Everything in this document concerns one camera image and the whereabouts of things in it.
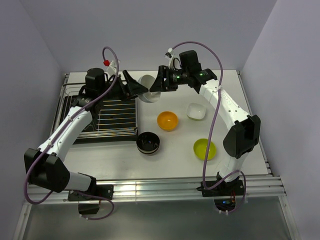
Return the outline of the white round bowl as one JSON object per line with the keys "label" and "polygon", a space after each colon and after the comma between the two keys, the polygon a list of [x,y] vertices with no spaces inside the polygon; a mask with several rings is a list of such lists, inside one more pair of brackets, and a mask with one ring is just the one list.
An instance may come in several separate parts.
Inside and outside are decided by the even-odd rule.
{"label": "white round bowl", "polygon": [[160,99],[161,93],[159,91],[158,92],[150,92],[150,88],[152,87],[155,80],[156,79],[153,76],[148,75],[148,74],[143,75],[138,79],[138,83],[140,83],[141,85],[143,85],[144,87],[146,87],[148,89],[148,92],[143,93],[138,96],[142,102],[155,103]]}

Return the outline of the black patterned bowl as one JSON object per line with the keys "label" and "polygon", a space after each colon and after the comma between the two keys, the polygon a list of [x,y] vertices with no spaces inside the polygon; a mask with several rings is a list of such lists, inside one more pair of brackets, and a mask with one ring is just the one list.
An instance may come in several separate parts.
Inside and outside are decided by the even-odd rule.
{"label": "black patterned bowl", "polygon": [[153,132],[143,132],[138,135],[136,140],[137,149],[146,155],[154,154],[160,147],[160,138]]}

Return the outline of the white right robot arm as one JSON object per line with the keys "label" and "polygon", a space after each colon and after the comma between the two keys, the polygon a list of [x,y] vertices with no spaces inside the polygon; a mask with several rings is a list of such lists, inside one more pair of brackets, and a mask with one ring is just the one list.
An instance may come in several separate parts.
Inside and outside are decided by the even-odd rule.
{"label": "white right robot arm", "polygon": [[169,64],[159,66],[155,81],[150,87],[143,86],[127,71],[123,71],[128,87],[124,96],[132,99],[145,93],[174,92],[180,85],[188,85],[215,107],[214,114],[220,115],[228,130],[222,144],[229,159],[218,171],[217,183],[209,186],[204,180],[202,187],[207,191],[216,188],[220,194],[227,195],[239,181],[247,155],[259,142],[261,120],[257,115],[250,115],[243,110],[230,97],[221,86],[222,77],[217,77],[208,68],[202,68],[195,50],[179,54],[179,69],[175,67],[176,57],[172,49],[168,50],[166,57]]}

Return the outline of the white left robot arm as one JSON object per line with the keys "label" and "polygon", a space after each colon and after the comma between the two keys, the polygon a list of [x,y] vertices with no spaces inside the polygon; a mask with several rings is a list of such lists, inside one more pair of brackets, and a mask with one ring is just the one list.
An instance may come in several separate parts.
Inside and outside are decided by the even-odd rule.
{"label": "white left robot arm", "polygon": [[25,197],[28,196],[29,185],[42,187],[50,193],[79,191],[86,200],[96,197],[96,178],[69,171],[64,164],[65,157],[80,133],[99,115],[105,101],[135,98],[133,87],[136,83],[127,70],[114,74],[101,68],[87,71],[85,84],[79,89],[59,127],[38,148],[28,148],[24,153]]}

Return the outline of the orange bowl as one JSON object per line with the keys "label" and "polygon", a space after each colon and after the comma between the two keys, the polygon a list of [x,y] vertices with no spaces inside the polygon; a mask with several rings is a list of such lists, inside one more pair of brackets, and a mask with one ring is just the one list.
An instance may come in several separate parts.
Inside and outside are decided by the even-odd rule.
{"label": "orange bowl", "polygon": [[157,125],[164,131],[173,131],[179,123],[178,116],[171,111],[163,111],[157,116]]}

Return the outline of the white square bowl green outside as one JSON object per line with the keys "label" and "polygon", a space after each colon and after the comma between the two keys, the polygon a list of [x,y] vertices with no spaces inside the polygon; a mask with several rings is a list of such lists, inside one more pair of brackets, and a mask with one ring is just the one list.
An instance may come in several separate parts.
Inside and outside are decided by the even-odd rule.
{"label": "white square bowl green outside", "polygon": [[202,121],[206,116],[206,108],[199,103],[190,103],[186,109],[186,115],[194,121]]}

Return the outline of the lime green bowl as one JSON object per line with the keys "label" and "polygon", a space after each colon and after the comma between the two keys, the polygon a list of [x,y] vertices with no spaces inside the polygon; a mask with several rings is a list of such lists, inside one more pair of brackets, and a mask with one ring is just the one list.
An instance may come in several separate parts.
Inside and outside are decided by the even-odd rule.
{"label": "lime green bowl", "polygon": [[[205,160],[206,151],[208,146],[208,139],[200,138],[193,144],[193,152],[200,160]],[[217,154],[216,145],[211,141],[209,144],[208,160],[212,160]]]}

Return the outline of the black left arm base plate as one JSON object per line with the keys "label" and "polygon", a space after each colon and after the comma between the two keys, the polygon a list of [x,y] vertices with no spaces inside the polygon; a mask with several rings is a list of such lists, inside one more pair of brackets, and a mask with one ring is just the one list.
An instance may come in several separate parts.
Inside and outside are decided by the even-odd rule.
{"label": "black left arm base plate", "polygon": [[94,189],[88,191],[71,190],[68,193],[67,200],[70,202],[95,201],[103,199],[112,200],[113,193],[113,184],[99,184]]}

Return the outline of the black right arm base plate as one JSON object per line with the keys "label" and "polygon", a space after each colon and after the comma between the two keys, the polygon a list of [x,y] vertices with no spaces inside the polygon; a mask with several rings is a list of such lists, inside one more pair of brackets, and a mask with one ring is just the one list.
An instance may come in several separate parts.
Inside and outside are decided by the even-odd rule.
{"label": "black right arm base plate", "polygon": [[231,197],[232,195],[242,196],[245,193],[245,186],[241,179],[236,179],[231,182],[223,181],[211,190],[206,190],[201,182],[196,190],[201,192],[203,197]]}

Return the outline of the aluminium table edge rail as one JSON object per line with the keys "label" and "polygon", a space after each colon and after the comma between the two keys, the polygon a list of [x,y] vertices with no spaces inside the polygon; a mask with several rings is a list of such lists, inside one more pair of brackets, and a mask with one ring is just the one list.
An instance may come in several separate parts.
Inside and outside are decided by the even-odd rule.
{"label": "aluminium table edge rail", "polygon": [[[200,200],[202,194],[197,190],[200,177],[161,178],[147,180],[98,181],[98,185],[113,185],[112,201],[120,202],[158,202],[179,200]],[[279,176],[250,175],[246,177],[246,197],[283,197],[286,191]]]}

